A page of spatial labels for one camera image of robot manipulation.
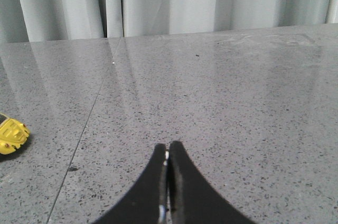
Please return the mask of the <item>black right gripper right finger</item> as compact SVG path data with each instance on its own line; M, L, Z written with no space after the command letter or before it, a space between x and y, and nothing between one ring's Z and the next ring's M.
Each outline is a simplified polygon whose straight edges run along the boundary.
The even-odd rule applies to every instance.
M254 223L217 193L179 141L170 144L169 176L172 223Z

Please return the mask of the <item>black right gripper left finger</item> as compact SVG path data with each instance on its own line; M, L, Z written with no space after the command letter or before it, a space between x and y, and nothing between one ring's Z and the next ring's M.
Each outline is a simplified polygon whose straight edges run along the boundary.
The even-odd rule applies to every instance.
M167 168L166 145L157 144L138 180L95 223L166 223Z

